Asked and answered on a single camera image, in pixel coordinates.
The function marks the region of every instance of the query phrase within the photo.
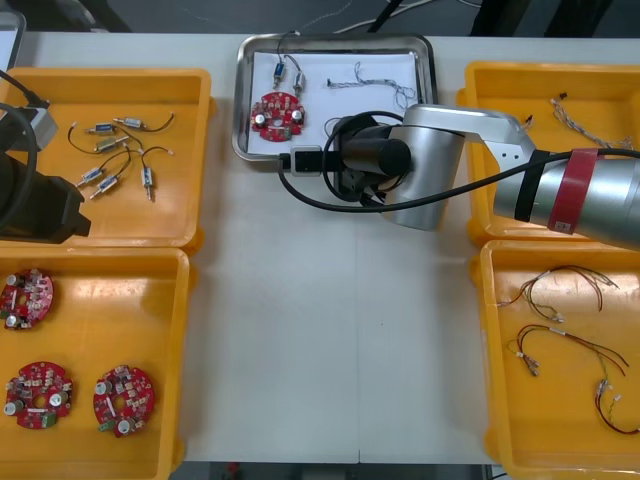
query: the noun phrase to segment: black cable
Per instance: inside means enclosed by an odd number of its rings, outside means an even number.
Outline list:
[[[129,147],[124,147],[124,148],[126,153],[129,154],[129,158],[127,158],[127,161],[124,163],[120,171],[118,171],[118,173],[114,175],[114,177],[116,178],[120,178],[120,175],[122,175],[124,171],[129,167],[129,165],[131,165],[131,150],[129,150]]]
[[[322,169],[323,172],[326,173],[326,159],[327,152],[329,146],[333,139],[340,133],[340,131],[345,130],[346,127],[352,123],[354,120],[361,118],[364,115],[388,115],[391,118],[399,117],[399,115],[389,114],[388,112],[364,112],[358,115],[354,115],[349,120],[347,120],[344,124],[341,125],[339,129],[335,129],[327,143],[324,146],[324,150],[322,151]],[[634,150],[626,150],[623,148],[600,148],[598,149],[598,155],[617,155],[622,157],[631,157],[640,159],[640,152]],[[478,188],[486,187],[487,185],[491,185],[492,183],[499,182],[500,180],[504,180],[505,178],[512,177],[513,175],[517,175],[518,173],[525,172],[532,168],[537,168],[540,165],[546,165],[547,163],[557,162],[560,160],[567,160],[571,156],[571,152],[561,152],[553,155],[549,155],[540,161],[537,162],[529,162],[523,163],[522,165],[518,165],[516,167],[510,168],[509,170],[505,170],[504,172],[500,172],[496,175],[492,175],[490,177],[483,178],[481,180],[477,180],[475,182],[468,183],[467,185],[463,185],[461,187],[452,188],[451,190],[447,190],[444,192],[436,193],[434,195],[429,195],[428,197],[419,198],[416,200],[411,200],[409,202],[396,203],[393,205],[383,205],[381,207],[351,207],[351,206],[342,206],[342,205],[333,205],[330,203],[319,202],[312,198],[309,198],[298,190],[296,190],[293,185],[289,183],[284,175],[284,159],[280,158],[278,162],[278,177],[280,178],[280,182],[284,186],[284,188],[295,198],[300,200],[307,205],[310,205],[315,208],[319,208],[321,210],[327,210],[330,212],[340,212],[340,213],[384,213],[384,212],[395,212],[398,210],[406,210],[408,208],[416,208],[423,207],[425,205],[429,205],[436,202],[441,202],[443,200],[447,200],[451,197],[455,197],[458,195],[462,195],[463,193],[468,193]]]
[[[298,63],[298,61],[293,58],[291,55],[289,55],[288,53],[285,53],[283,55],[284,58],[288,58],[289,60],[291,60],[291,62],[296,66],[296,68],[298,69],[299,72],[302,72],[302,69],[300,68],[300,64]]]
[[[333,142],[335,140],[335,138],[338,136],[338,134],[340,134],[342,131],[346,130],[346,126],[353,124],[356,120],[360,120],[361,118],[364,117],[372,117],[372,116],[378,116],[378,117],[387,117],[387,118],[393,118],[394,120],[398,120],[399,122],[402,121],[402,117],[398,114],[395,113],[391,113],[391,112],[385,112],[383,110],[372,110],[369,112],[363,112],[363,113],[359,113],[357,115],[354,115],[353,117],[350,117],[345,123],[343,123],[340,128],[334,128],[333,132],[331,132],[331,135],[329,135],[329,138],[327,139],[327,141],[324,144],[324,148],[322,149],[322,178],[324,179],[324,183],[327,186],[327,188],[329,189],[329,191],[339,200],[342,200],[344,202],[358,202],[360,201],[360,198],[354,198],[352,195],[344,195],[342,193],[340,193],[338,190],[336,190],[334,188],[334,186],[331,184],[331,180],[329,179],[329,172],[327,172],[327,157],[329,155],[329,147],[331,146],[331,142]],[[356,208],[374,208],[374,207],[356,207]]]
[[[75,143],[73,143],[73,140],[71,140],[71,133],[73,133],[73,129],[76,128],[76,123],[72,123],[71,126],[69,127],[69,131],[67,132],[67,141],[69,142],[69,144],[75,148],[76,150],[81,151],[82,153],[86,153],[88,155],[100,155],[102,154],[102,152],[93,152],[93,151],[89,151],[89,150],[85,150],[84,148],[81,148],[79,146],[77,146]]]
[[[147,148],[147,149],[146,149],[144,152],[142,152],[142,154],[140,155],[140,160],[142,160],[142,166],[143,166],[143,167],[145,167],[145,168],[147,167],[147,164],[144,162],[144,156],[145,156],[147,153],[152,152],[153,150],[162,150],[162,151],[164,151],[164,152],[168,153],[169,155],[172,155],[172,154],[173,154],[173,153],[171,152],[171,150],[169,150],[168,148],[161,147],[161,146],[155,146],[155,147]]]
[[[285,38],[287,38],[289,35],[295,35],[298,32],[296,32],[295,30],[289,30],[287,33],[285,33],[284,35],[282,35],[280,37],[280,40],[278,40],[278,47],[276,48],[276,53],[278,54],[278,61],[280,63],[282,63],[282,56],[280,55],[280,47],[282,46],[282,42],[284,41]]]
[[[401,3],[402,0],[389,0],[389,3],[384,8],[384,10],[380,12],[380,15],[378,15],[376,21],[373,22],[373,24],[369,27],[367,33],[376,33],[378,30],[380,30],[380,27],[382,27],[382,25],[384,25],[385,22],[389,20],[391,14],[396,10],[396,8],[400,6]]]
[[[126,135],[129,136],[129,138],[131,138],[132,140],[138,142],[138,145],[140,145],[140,148],[142,150],[144,150],[144,145],[142,145],[142,142],[140,141],[140,139],[138,137],[136,137],[135,135],[132,135],[131,132],[129,130],[125,130],[124,128],[122,128],[120,125],[118,126],[114,126],[114,130],[121,130],[123,131]]]
[[[27,102],[29,103],[29,106],[45,107],[45,108],[47,106],[49,106],[49,104],[47,102],[43,101],[38,95],[36,95],[31,90],[29,90],[27,87],[25,87],[22,83],[20,83],[18,80],[13,78],[11,75],[9,75],[4,70],[0,70],[0,78],[2,78],[3,80],[6,80],[11,85],[13,85],[18,90],[20,90],[22,92],[22,94],[24,95],[24,98],[27,99]]]
[[[169,120],[167,120],[161,127],[158,128],[144,128],[142,131],[143,132],[147,132],[147,133],[155,133],[155,132],[159,132],[161,130],[164,130],[165,128],[167,128],[171,122],[173,121],[173,119],[175,118],[175,114],[173,112],[171,112],[171,116],[169,117]]]
[[[27,165],[25,168],[24,179],[22,180],[22,185],[20,185],[20,190],[18,190],[18,193],[14,196],[13,202],[4,214],[0,216],[0,230],[2,230],[7,226],[18,210],[22,208],[24,202],[31,193],[31,187],[33,186],[33,180],[36,175],[36,167],[38,164],[38,140],[35,132],[33,131],[33,127],[31,126],[31,122],[20,112],[19,109],[12,107],[11,105],[7,105],[6,103],[0,103],[0,110],[7,112],[7,115],[20,124],[20,127],[24,130],[24,135],[27,139]]]

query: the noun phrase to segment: orange tray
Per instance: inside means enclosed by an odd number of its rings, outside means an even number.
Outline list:
[[[0,329],[0,381],[48,360],[74,382],[73,409],[52,428],[0,417],[0,479],[167,479],[182,461],[177,437],[189,259],[176,248],[0,249],[0,278],[37,267],[51,275],[53,307],[33,330]],[[144,430],[98,431],[97,379],[119,364],[141,367],[157,403]]]
[[[529,135],[542,150],[594,147],[591,140],[553,117],[550,100],[563,92],[568,94],[563,106],[589,132],[607,141],[632,136],[638,146],[640,67],[636,66],[474,62],[467,67],[465,89],[459,92],[457,103],[509,113],[521,122],[533,115]],[[483,145],[468,145],[467,159],[470,181],[499,171]],[[500,238],[587,240],[494,215],[495,189],[489,186],[471,192],[468,230],[477,245]]]
[[[539,281],[536,301],[563,314],[562,325],[547,322],[524,299],[514,298],[521,285],[558,265],[598,270],[619,289],[602,287],[598,312],[594,290],[571,272],[555,272]],[[627,377],[609,368],[613,392],[622,394],[613,412],[625,429],[640,427],[640,254],[590,242],[491,241],[471,264],[485,350],[489,406],[487,453],[518,479],[637,478],[640,437],[621,435],[600,419],[594,397],[603,378],[593,352],[559,335],[527,337],[527,352],[539,363],[533,377],[507,349],[517,332],[531,323],[554,326],[621,353],[631,365]]]
[[[73,122],[78,122],[74,142],[92,150],[104,137],[86,135],[84,128],[125,116],[142,118],[155,128],[169,118],[170,112],[175,113],[173,123],[162,132],[132,131],[147,148],[160,145],[175,152],[174,156],[153,152],[146,158],[157,185],[155,203],[146,198],[140,180],[140,156],[136,154],[121,182],[105,195],[89,200],[96,183],[81,190],[85,203],[80,211],[91,220],[91,233],[87,238],[72,237],[64,246],[197,250],[202,243],[198,221],[207,127],[209,115],[215,111],[215,102],[210,101],[211,79],[205,70],[15,68],[10,73],[51,102],[50,112],[58,125],[55,138],[38,155],[38,171],[74,184],[112,153],[88,155],[74,149],[67,142]],[[12,105],[25,104],[20,92],[6,82],[0,87],[0,98]],[[13,154],[26,158],[21,153]],[[123,157],[114,159],[111,169],[119,168]]]

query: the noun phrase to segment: red circuit board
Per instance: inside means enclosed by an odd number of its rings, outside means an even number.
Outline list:
[[[113,431],[119,438],[141,430],[149,421],[154,404],[151,379],[139,368],[120,365],[96,383],[93,410],[101,432]]]
[[[7,278],[0,295],[0,319],[7,330],[34,327],[49,312],[53,302],[53,282],[35,268]]]
[[[36,362],[21,368],[18,374],[7,384],[4,409],[6,415],[17,418],[18,425],[42,430],[69,415],[73,382],[65,376],[64,368],[51,362]]]
[[[292,118],[292,113],[302,114],[300,121]],[[264,115],[265,123],[256,122],[257,115]],[[292,135],[300,135],[304,127],[305,111],[298,99],[284,92],[271,92],[263,96],[251,109],[251,128],[270,142],[286,142]]]

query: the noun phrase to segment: red wire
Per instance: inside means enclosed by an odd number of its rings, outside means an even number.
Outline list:
[[[611,423],[607,417],[605,416],[605,414],[602,412],[602,407],[600,405],[600,400],[601,400],[601,395],[596,395],[596,400],[595,400],[595,404],[596,404],[596,409],[598,410],[598,413],[600,414],[600,418],[602,418],[602,420],[604,421],[604,423],[607,424],[607,426],[618,432],[618,433],[622,433],[623,435],[637,435],[638,433],[640,433],[640,430],[636,429],[636,430],[621,430],[618,427],[616,427],[613,423]]]

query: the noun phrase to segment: white table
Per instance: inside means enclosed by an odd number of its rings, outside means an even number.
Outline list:
[[[187,460],[489,463],[476,253],[450,202],[441,233],[314,210],[230,141],[244,35],[25,35],[19,64],[201,67],[210,130],[181,429]],[[472,60],[639,63],[640,40],[429,38],[440,99]],[[466,169],[457,183],[466,180]],[[217,185],[222,175],[222,192]],[[314,179],[305,192],[331,200]]]

